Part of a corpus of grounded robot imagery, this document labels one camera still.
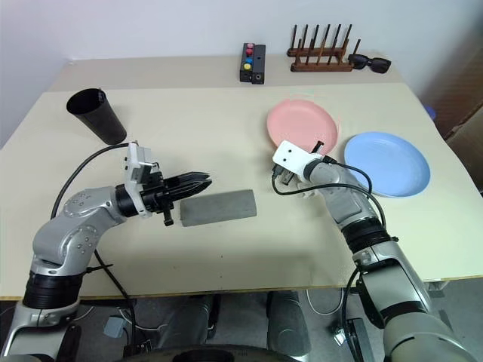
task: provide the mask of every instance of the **sunglasses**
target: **sunglasses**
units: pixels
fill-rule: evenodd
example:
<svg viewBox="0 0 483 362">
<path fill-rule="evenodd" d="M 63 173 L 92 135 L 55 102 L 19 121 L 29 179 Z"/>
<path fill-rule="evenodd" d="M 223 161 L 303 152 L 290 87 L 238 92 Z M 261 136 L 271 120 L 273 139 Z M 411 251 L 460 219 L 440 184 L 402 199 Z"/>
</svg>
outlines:
<svg viewBox="0 0 483 362">
<path fill-rule="evenodd" d="M 369 59 L 365 55 L 350 54 L 349 62 L 354 69 L 362 69 L 365 66 L 370 66 L 371 70 L 376 73 L 385 73 L 391 66 L 391 61 L 383 58 Z"/>
</svg>

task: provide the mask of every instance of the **table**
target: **table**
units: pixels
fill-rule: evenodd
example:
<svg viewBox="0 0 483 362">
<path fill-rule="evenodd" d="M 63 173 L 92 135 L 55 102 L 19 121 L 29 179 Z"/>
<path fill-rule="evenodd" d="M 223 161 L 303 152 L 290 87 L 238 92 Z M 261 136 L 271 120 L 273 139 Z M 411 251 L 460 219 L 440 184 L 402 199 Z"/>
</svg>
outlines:
<svg viewBox="0 0 483 362">
<path fill-rule="evenodd" d="M 217 290 L 334 287 L 346 283 L 351 253 L 322 197 L 281 197 L 270 186 L 274 145 L 267 112 L 291 97 L 323 106 L 336 120 L 343 160 L 347 140 L 384 131 L 412 142 L 431 167 L 428 188 L 412 198 L 378 198 L 388 231 L 425 281 L 483 275 L 483 201 L 463 165 L 397 72 L 293 74 L 290 60 L 267 57 L 264 86 L 236 80 L 237 57 L 89 60 L 67 66 L 0 151 L 0 296 L 23 295 L 32 239 L 48 220 L 60 187 L 92 152 L 104 147 L 65 110 L 84 87 L 101 86 L 128 131 L 150 147 L 165 176 L 209 172 L 209 195 L 253 189 L 253 218 L 184 228 L 162 216 L 131 218 L 109 230 L 99 250 L 135 296 Z M 183 66 L 193 67 L 183 73 Z M 86 167 L 66 193 L 122 183 L 125 149 Z M 87 275 L 81 296 L 117 296 L 102 272 Z"/>
</svg>

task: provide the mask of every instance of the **white wall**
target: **white wall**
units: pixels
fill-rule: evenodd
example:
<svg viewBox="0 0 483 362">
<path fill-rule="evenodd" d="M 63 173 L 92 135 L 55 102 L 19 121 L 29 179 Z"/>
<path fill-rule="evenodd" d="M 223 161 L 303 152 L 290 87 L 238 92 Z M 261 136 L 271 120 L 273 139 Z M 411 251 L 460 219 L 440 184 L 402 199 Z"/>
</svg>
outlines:
<svg viewBox="0 0 483 362">
<path fill-rule="evenodd" d="M 482 14 L 481 0 L 2 0 L 0 145 L 65 59 L 238 54 L 244 41 L 282 54 L 295 23 L 353 23 L 361 49 L 422 94 Z"/>
</svg>

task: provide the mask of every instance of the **wooden rack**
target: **wooden rack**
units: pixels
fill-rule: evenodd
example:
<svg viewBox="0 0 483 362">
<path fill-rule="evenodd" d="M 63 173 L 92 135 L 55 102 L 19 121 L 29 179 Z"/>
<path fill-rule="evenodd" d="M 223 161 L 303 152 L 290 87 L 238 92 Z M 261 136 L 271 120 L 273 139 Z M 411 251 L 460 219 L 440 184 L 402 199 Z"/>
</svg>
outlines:
<svg viewBox="0 0 483 362">
<path fill-rule="evenodd" d="M 349 62 L 344 63 L 343 58 L 346 55 L 347 45 L 349 43 L 349 34 L 352 29 L 352 24 L 349 25 L 347 29 L 346 36 L 342 43 L 342 47 L 336 47 L 337 39 L 339 37 L 341 24 L 337 27 L 337 31 L 334 36 L 334 40 L 332 42 L 332 46 L 327 48 L 325 44 L 328 39 L 328 34 L 331 28 L 331 25 L 327 25 L 325 30 L 325 35 L 322 37 L 321 44 L 319 47 L 315 48 L 315 43 L 317 40 L 318 28 L 319 25 L 315 27 L 314 36 L 311 38 L 309 42 L 309 47 L 305 48 L 307 31 L 309 25 L 305 25 L 305 29 L 303 30 L 302 38 L 299 38 L 298 45 L 295 48 L 295 38 L 297 37 L 297 25 L 294 26 L 294 33 L 292 35 L 292 42 L 291 47 L 287 50 L 287 55 L 289 57 L 295 57 L 295 61 L 291 65 L 292 72 L 351 72 L 352 71 L 352 64 Z M 354 54 L 358 49 L 359 43 L 361 39 L 357 41 L 357 44 L 354 48 Z M 317 57 L 315 62 L 310 62 L 310 57 Z M 329 57 L 328 61 L 321 61 L 322 57 Z"/>
</svg>

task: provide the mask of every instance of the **blue plate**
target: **blue plate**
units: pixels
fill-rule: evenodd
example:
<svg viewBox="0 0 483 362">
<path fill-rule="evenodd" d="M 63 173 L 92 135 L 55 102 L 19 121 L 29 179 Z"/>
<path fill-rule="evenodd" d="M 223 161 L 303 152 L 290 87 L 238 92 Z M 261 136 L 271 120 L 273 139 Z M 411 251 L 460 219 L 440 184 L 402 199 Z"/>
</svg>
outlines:
<svg viewBox="0 0 483 362">
<path fill-rule="evenodd" d="M 429 183 L 429 165 L 421 152 L 390 133 L 367 132 L 353 137 L 344 151 L 346 163 L 369 175 L 374 192 L 406 198 L 422 192 Z M 366 179 L 351 171 L 367 187 Z"/>
</svg>

